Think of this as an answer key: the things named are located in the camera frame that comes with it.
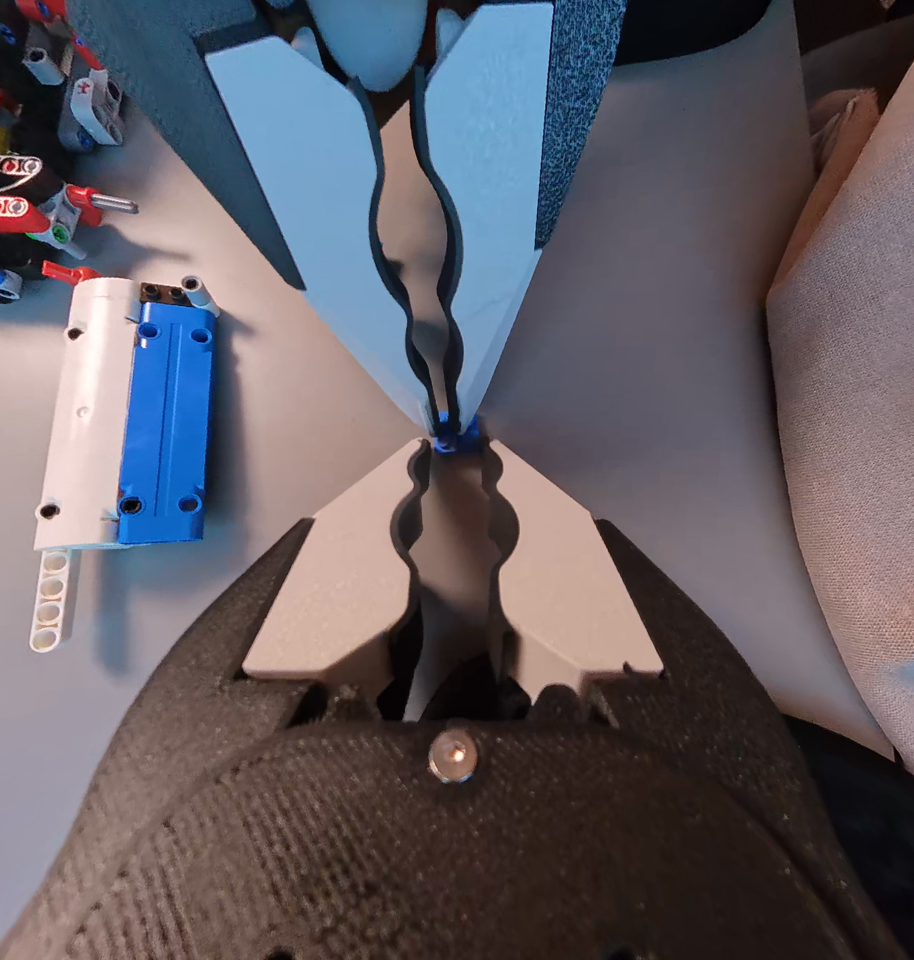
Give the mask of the partly built lego car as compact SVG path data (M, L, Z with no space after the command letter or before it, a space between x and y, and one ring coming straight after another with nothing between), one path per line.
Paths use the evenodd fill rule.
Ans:
M87 257L77 234L132 200L85 185L81 156L124 144L124 92L72 26L63 1L0 1L0 305L47 261Z

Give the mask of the white and blue lego panel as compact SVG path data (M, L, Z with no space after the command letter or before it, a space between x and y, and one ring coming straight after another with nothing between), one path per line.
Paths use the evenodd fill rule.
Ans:
M166 285L51 261L43 272L74 293L35 511L39 654L72 633L84 551L202 538L220 316L192 274Z

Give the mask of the small blue lego piece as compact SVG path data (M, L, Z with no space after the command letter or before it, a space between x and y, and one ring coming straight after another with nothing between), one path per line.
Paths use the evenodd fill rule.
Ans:
M439 411L439 429L434 437L434 450L440 455L472 454L480 449L480 428L475 414L463 432L455 414Z

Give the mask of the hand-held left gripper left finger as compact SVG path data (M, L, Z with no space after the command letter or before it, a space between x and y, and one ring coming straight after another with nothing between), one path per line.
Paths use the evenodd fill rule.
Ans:
M392 647L415 615L431 445L413 439L320 509L243 661L247 677L354 685L404 674Z

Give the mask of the person's beige sweatshirt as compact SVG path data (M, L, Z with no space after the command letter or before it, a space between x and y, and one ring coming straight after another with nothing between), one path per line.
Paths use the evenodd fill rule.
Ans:
M914 775L914 15L815 51L817 179L767 295L800 552Z

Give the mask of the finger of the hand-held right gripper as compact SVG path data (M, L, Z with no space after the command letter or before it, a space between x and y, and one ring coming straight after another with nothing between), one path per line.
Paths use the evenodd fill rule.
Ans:
M437 14L437 60L415 72L413 133L438 194L447 252L449 423L471 426L540 257L535 227L554 6Z
M267 35L206 55L251 168L319 317L385 393L432 435L429 370L413 341L408 293L376 218L384 186L379 129L360 82L321 64L314 34Z

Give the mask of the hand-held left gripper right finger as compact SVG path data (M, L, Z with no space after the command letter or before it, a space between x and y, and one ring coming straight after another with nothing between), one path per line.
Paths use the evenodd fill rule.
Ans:
M547 687L664 669L591 513L499 440L486 444L488 534L497 546L488 598L499 679L531 701Z

